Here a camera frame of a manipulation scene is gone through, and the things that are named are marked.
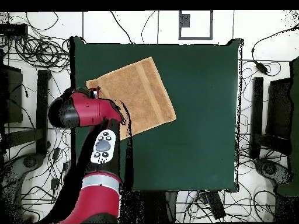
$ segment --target black cable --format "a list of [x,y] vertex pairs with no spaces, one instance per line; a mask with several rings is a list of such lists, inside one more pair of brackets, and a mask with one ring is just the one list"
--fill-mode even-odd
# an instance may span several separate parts
[[23,206],[21,206],[21,208],[22,208],[24,211],[31,212],[31,213],[34,213],[34,214],[38,215],[39,218],[38,218],[37,221],[39,222],[39,220],[40,220],[40,214],[39,214],[39,213],[37,213],[37,212],[35,212],[35,211],[31,211],[31,210],[29,210],[29,209],[26,209],[26,208],[24,208]]
[[35,29],[35,30],[38,30],[38,31],[46,31],[46,30],[49,30],[50,28],[54,27],[55,24],[56,24],[56,23],[58,22],[58,20],[59,20],[58,15],[57,15],[54,11],[53,11],[53,13],[56,15],[56,18],[57,18],[57,19],[56,19],[56,21],[54,22],[54,24],[53,24],[52,26],[47,27],[46,29],[38,29],[38,28],[36,28],[36,27],[33,27],[33,26],[31,25],[29,19],[28,19],[28,12],[26,12],[26,19],[27,19],[28,24],[31,26],[32,29]]
[[21,200],[25,200],[26,198],[26,196],[28,196],[28,195],[31,195],[31,190],[33,190],[34,188],[38,188],[39,190],[42,190],[44,193],[46,193],[48,196],[50,196],[53,200],[56,200],[56,197],[53,197],[50,193],[48,193],[47,191],[45,191],[42,187],[39,187],[39,186],[34,186],[34,187],[32,187],[26,194],[22,194],[23,195],[23,197],[21,198]]
[[148,17],[148,19],[147,19],[147,21],[145,22],[145,25],[144,25],[144,27],[143,27],[143,29],[142,29],[142,31],[141,31],[141,38],[142,38],[142,42],[143,42],[143,44],[144,44],[144,40],[143,40],[143,36],[142,36],[142,34],[143,34],[143,30],[144,30],[145,26],[147,25],[148,20],[151,18],[151,16],[152,16],[155,12],[156,12],[156,10],[153,11],[153,13]]
[[11,159],[8,160],[7,162],[5,162],[4,164],[7,164],[7,163],[13,161],[15,158],[17,158],[17,156],[19,155],[19,153],[21,152],[22,149],[24,149],[25,147],[28,147],[29,145],[34,144],[34,143],[35,143],[35,141],[33,141],[33,142],[31,142],[31,143],[29,143],[29,144],[26,144],[25,146],[21,147],[21,148],[19,149],[19,151],[17,152],[17,154],[16,154],[13,158],[11,158]]
[[20,108],[27,114],[28,119],[29,119],[29,121],[30,121],[30,123],[31,123],[32,128],[33,128],[34,130],[36,130],[35,127],[34,127],[34,125],[33,125],[33,123],[32,123],[32,120],[31,120],[31,118],[30,118],[30,116],[29,116],[29,114],[28,114],[28,112],[27,112],[27,110],[26,110],[25,108],[23,108],[22,106],[20,106],[19,104],[17,104],[17,102],[15,102],[14,100],[12,100],[12,99],[9,99],[9,100],[10,100],[13,104],[15,104],[15,105],[17,105],[18,107],[20,107]]
[[259,218],[262,222],[264,222],[264,220],[259,216],[259,214],[258,214],[258,209],[257,209],[257,207],[256,207],[256,201],[255,201],[255,198],[256,198],[256,196],[257,196],[259,193],[269,193],[269,194],[271,194],[272,196],[274,196],[275,198],[276,198],[276,196],[274,195],[274,193],[272,193],[272,192],[270,192],[270,191],[267,191],[267,190],[258,191],[258,192],[253,196],[253,207],[254,207],[254,209],[255,209],[255,213],[256,213],[256,215],[258,216],[258,218]]
[[285,30],[279,31],[279,32],[277,32],[277,33],[275,33],[275,34],[272,34],[272,35],[270,35],[270,36],[268,36],[268,37],[266,37],[266,38],[263,38],[263,39],[259,40],[258,42],[256,42],[255,45],[253,46],[253,48],[251,49],[252,59],[253,59],[254,63],[257,63],[256,60],[255,60],[254,57],[253,57],[253,53],[255,52],[255,46],[256,46],[258,43],[260,43],[261,41],[266,40],[266,39],[268,39],[268,38],[271,38],[271,37],[273,37],[273,36],[276,36],[276,35],[278,35],[278,34],[280,34],[280,33],[284,33],[284,32],[287,32],[287,31],[295,31],[295,30],[298,30],[298,29],[299,29],[299,24],[296,24],[294,27],[292,27],[292,28],[290,28],[290,29],[285,29]]
[[125,34],[128,36],[128,39],[129,39],[130,43],[131,43],[131,44],[135,44],[135,43],[133,43],[133,42],[131,41],[131,38],[130,38],[130,36],[128,35],[128,33],[127,33],[127,32],[123,29],[123,27],[119,24],[119,22],[117,21],[117,19],[116,19],[114,13],[113,13],[112,11],[110,11],[110,13],[112,14],[113,18],[115,19],[117,25],[119,25],[119,27],[120,27],[120,28],[125,32]]

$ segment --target table surface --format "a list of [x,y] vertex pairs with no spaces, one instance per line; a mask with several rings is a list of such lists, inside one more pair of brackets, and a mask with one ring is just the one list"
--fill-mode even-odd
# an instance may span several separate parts
[[[133,137],[135,190],[235,191],[238,49],[230,45],[84,44],[75,40],[76,87],[152,57],[176,121]],[[87,129],[76,129],[76,153]],[[121,142],[121,172],[126,141]]]

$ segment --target wire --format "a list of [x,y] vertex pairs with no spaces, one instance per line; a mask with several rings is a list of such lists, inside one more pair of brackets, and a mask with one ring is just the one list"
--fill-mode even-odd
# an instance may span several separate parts
[[27,19],[28,24],[31,26],[32,29],[34,29],[34,30],[38,30],[38,31],[46,31],[46,30],[49,30],[50,28],[54,27],[55,24],[56,24],[56,23],[58,22],[58,20],[59,20],[58,15],[57,15],[55,12],[53,12],[53,13],[56,15],[56,18],[57,18],[57,19],[56,19],[56,21],[54,22],[54,24],[53,24],[52,26],[47,27],[46,29],[38,29],[38,28],[36,28],[36,27],[33,27],[33,26],[31,25],[29,19],[28,19],[28,12],[26,12],[26,19]]
[[144,27],[143,27],[143,29],[142,29],[142,31],[141,31],[141,38],[142,38],[142,42],[143,42],[143,44],[144,44],[144,40],[143,40],[143,36],[142,36],[142,34],[143,34],[143,30],[144,30],[145,26],[147,25],[148,20],[151,18],[151,16],[152,16],[155,12],[156,12],[156,10],[153,11],[153,13],[148,17],[148,19],[147,19],[147,21],[145,22],[145,25],[144,25]]
[[292,28],[290,28],[290,29],[285,29],[285,30],[279,31],[279,32],[277,32],[277,33],[275,33],[275,34],[272,34],[272,35],[270,35],[270,36],[268,36],[268,37],[266,37],[266,38],[263,38],[263,39],[259,40],[258,42],[256,42],[255,45],[253,46],[253,48],[251,49],[252,59],[253,59],[253,61],[254,61],[255,63],[257,63],[256,60],[255,60],[254,57],[253,57],[253,53],[255,52],[255,46],[256,46],[257,44],[259,44],[261,41],[266,40],[266,39],[268,39],[268,38],[271,38],[271,37],[273,37],[273,36],[276,36],[276,35],[278,35],[278,34],[280,34],[280,33],[284,33],[284,32],[287,32],[287,31],[295,31],[295,30],[298,30],[298,29],[299,29],[299,24],[296,24],[294,27],[292,27]]
[[270,191],[267,191],[267,190],[262,190],[262,191],[258,191],[254,196],[253,196],[253,207],[254,207],[254,209],[255,209],[255,213],[256,213],[256,215],[258,216],[258,218],[262,221],[262,222],[264,222],[264,220],[259,216],[259,214],[258,214],[258,209],[257,209],[257,207],[256,207],[256,201],[255,201],[255,198],[256,198],[256,196],[258,195],[258,194],[260,194],[260,193],[269,193],[269,194],[271,194],[272,196],[274,196],[275,198],[276,198],[276,196],[274,195],[274,193],[272,193],[272,192],[270,192]]
[[29,116],[27,110],[26,110],[25,108],[23,108],[22,106],[20,106],[19,104],[17,104],[17,102],[15,102],[14,100],[12,100],[12,99],[9,99],[9,100],[10,100],[13,104],[15,104],[15,105],[17,105],[18,107],[20,107],[20,108],[27,114],[28,119],[29,119],[29,121],[30,121],[30,123],[31,123],[31,126],[32,126],[32,128],[34,129],[34,132],[35,132],[36,129],[35,129],[33,123],[32,123],[32,120],[31,120],[31,118],[30,118],[30,116]]
[[128,33],[127,33],[127,32],[123,29],[123,27],[119,24],[119,22],[117,21],[117,19],[116,19],[114,13],[113,13],[112,11],[110,11],[110,13],[112,14],[113,18],[115,19],[115,21],[116,21],[116,23],[119,25],[119,27],[120,27],[120,28],[125,32],[125,34],[128,36],[128,39],[129,39],[130,43],[131,43],[131,44],[135,44],[135,43],[133,43],[133,42],[131,41],[131,38],[130,38],[130,36],[128,35]]
[[36,214],[36,215],[39,217],[37,221],[40,220],[40,214],[39,214],[39,213],[37,213],[37,212],[35,212],[35,211],[31,211],[31,210],[29,210],[29,209],[26,209],[26,208],[24,208],[23,206],[21,206],[21,208],[22,208],[24,211],[27,211],[27,212],[31,212],[31,213]]
[[17,154],[16,154],[13,158],[11,158],[11,159],[8,160],[7,162],[5,162],[4,164],[7,164],[7,163],[12,162],[12,161],[13,161],[13,160],[20,154],[20,152],[21,152],[22,149],[24,149],[25,147],[28,147],[29,145],[34,144],[34,143],[35,143],[35,141],[33,141],[33,142],[31,142],[31,143],[29,143],[29,144],[26,144],[25,146],[21,147],[21,148],[19,149],[19,151],[17,152]]

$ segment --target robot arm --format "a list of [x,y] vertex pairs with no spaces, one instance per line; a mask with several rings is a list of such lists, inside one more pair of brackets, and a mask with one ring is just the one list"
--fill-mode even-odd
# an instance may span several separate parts
[[66,90],[49,107],[57,128],[92,126],[76,166],[69,171],[52,211],[41,223],[117,222],[119,215],[119,145],[123,116],[97,90]]

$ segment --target brown towel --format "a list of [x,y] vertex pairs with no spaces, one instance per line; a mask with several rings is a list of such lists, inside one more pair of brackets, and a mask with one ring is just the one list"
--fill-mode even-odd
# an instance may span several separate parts
[[[100,97],[122,101],[131,117],[132,135],[176,120],[175,111],[152,57],[89,80],[87,88],[100,86]],[[120,139],[128,137],[127,127],[120,127]]]

